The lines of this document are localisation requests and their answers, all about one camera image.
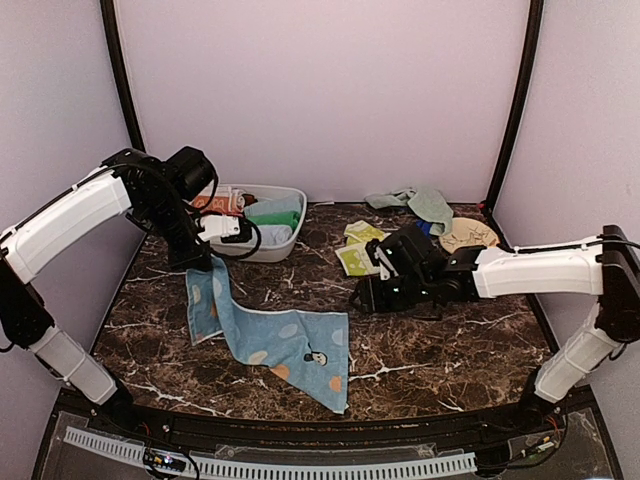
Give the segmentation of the light blue rolled towel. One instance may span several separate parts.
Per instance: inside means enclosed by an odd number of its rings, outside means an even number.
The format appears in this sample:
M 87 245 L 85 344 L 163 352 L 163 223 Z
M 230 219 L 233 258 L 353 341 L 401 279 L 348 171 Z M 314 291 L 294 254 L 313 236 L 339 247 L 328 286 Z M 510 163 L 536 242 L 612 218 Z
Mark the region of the light blue rolled towel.
M 271 215 L 286 212 L 296 212 L 300 214 L 304 202 L 298 194 L 291 194 L 278 199 L 261 199 L 257 202 L 246 206 L 244 214 L 246 217 L 254 217 L 259 215 Z
M 288 225 L 258 225 L 261 234 L 261 247 L 285 244 L 292 236 L 293 230 Z

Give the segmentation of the dark blue object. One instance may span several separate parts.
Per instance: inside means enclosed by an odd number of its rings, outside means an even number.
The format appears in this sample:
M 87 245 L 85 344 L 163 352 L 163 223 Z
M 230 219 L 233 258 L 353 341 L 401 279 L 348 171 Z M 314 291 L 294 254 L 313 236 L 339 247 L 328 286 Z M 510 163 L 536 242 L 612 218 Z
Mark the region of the dark blue object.
M 427 236 L 431 235 L 431 227 L 432 224 L 430 222 L 427 222 L 425 220 L 418 220 L 416 222 L 416 226 Z

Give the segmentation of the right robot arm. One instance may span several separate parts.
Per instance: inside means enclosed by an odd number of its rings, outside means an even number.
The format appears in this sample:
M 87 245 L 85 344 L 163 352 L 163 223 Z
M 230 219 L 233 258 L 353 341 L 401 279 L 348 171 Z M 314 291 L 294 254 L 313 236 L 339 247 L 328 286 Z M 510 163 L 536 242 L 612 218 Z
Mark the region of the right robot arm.
M 638 245 L 620 227 L 598 236 L 535 247 L 463 246 L 444 255 L 416 225 L 366 254 L 380 272 L 361 279 L 350 297 L 364 314 L 407 311 L 420 303 L 446 306 L 501 296 L 576 293 L 596 301 L 583 325 L 527 380 L 510 424 L 534 432 L 549 410 L 616 349 L 639 339 Z

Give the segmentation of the orange bunny towel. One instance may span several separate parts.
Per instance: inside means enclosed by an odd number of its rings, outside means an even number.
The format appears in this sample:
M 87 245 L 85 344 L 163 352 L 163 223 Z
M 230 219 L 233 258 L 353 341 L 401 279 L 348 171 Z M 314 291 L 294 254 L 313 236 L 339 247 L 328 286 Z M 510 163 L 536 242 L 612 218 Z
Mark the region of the orange bunny towel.
M 216 212 L 224 215 L 242 215 L 246 206 L 246 191 L 238 187 L 222 185 L 212 193 L 213 186 L 203 189 L 191 205 L 200 211 Z

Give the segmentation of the white plastic basin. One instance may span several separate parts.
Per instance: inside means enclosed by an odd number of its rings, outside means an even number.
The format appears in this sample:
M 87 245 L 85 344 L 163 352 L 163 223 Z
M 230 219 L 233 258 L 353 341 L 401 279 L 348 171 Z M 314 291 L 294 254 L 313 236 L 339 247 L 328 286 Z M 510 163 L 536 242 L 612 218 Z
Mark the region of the white plastic basin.
M 250 262 L 276 263 L 293 250 L 307 211 L 296 188 L 250 184 L 209 185 L 192 205 L 211 211 L 200 237 L 219 253 L 251 253 Z

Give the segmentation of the green patterned small towel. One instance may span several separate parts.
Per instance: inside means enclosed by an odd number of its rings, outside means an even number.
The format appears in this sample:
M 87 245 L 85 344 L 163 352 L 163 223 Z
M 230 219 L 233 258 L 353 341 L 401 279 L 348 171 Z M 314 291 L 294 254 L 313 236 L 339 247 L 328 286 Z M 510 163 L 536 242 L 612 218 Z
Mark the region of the green patterned small towel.
M 360 220 L 348 224 L 344 230 L 346 245 L 335 251 L 347 276 L 360 277 L 376 275 L 379 267 L 375 266 L 366 252 L 366 245 L 371 240 L 382 241 L 388 233 Z

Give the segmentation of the blue polka dot towel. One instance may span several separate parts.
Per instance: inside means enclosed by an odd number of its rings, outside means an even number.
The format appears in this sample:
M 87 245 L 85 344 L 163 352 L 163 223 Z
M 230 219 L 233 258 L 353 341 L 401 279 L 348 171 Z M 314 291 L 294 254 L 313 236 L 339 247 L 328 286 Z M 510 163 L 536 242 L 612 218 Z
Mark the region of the blue polka dot towel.
M 349 317 L 342 312 L 245 308 L 232 298 L 225 263 L 186 271 L 191 343 L 224 336 L 233 358 L 264 366 L 336 414 L 347 409 Z

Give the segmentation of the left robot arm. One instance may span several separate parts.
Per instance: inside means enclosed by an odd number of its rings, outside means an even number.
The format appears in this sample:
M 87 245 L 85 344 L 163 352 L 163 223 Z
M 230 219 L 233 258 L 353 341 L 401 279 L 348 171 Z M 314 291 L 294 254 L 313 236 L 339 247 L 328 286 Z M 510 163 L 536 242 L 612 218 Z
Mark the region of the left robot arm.
M 196 148 L 183 147 L 166 161 L 124 149 L 1 234 L 1 328 L 10 346 L 31 352 L 103 407 L 103 421 L 120 436 L 140 429 L 140 412 L 124 400 L 115 377 L 56 325 L 32 283 L 61 254 L 121 216 L 164 239 L 170 269 L 210 269 L 209 248 L 188 204 L 217 180 Z

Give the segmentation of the brown rolled towel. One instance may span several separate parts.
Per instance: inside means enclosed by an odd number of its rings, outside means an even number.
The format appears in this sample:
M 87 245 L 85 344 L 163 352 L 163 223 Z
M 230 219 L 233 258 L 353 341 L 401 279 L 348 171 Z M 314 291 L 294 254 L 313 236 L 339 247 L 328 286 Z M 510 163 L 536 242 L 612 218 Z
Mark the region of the brown rolled towel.
M 246 206 L 252 205 L 257 202 L 256 197 L 250 194 L 244 194 L 243 199 L 245 201 Z

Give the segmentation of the green rolled towel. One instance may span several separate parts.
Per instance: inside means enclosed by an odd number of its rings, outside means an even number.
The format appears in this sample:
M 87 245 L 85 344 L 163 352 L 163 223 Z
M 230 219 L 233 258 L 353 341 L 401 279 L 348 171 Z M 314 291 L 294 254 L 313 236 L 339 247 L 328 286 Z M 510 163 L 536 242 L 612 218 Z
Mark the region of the green rolled towel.
M 295 230 L 299 225 L 301 215 L 297 211 L 283 211 L 257 215 L 246 214 L 245 218 L 257 226 L 288 226 Z

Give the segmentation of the grey green crumpled towel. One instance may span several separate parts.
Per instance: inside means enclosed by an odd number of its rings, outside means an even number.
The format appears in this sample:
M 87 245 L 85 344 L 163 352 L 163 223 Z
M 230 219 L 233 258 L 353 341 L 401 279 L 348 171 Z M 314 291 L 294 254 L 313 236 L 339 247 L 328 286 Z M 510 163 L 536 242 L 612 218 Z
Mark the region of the grey green crumpled towel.
M 447 235 L 453 228 L 453 210 L 442 194 L 431 187 L 409 187 L 390 193 L 376 193 L 365 197 L 374 209 L 408 207 L 421 220 L 430 223 L 429 233 Z

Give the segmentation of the light blue rolled towel back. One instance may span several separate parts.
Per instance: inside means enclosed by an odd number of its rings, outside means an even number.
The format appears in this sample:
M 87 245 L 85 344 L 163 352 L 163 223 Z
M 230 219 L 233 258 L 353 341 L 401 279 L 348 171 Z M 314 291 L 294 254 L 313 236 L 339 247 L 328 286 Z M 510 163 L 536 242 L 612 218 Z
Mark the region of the light blue rolled towel back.
M 271 215 L 286 212 L 296 212 L 300 214 L 304 202 L 298 194 L 291 194 L 278 199 L 261 199 L 257 202 L 246 206 L 244 214 L 246 217 L 254 217 L 259 215 Z

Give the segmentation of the light blue rolled towel front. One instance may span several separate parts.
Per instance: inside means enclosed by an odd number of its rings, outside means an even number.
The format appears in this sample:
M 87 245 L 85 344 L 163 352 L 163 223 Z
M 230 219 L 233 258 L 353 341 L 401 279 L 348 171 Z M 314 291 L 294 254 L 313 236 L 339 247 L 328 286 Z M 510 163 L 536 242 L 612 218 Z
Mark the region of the light blue rolled towel front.
M 261 234 L 261 247 L 285 244 L 292 236 L 293 230 L 288 225 L 258 225 Z

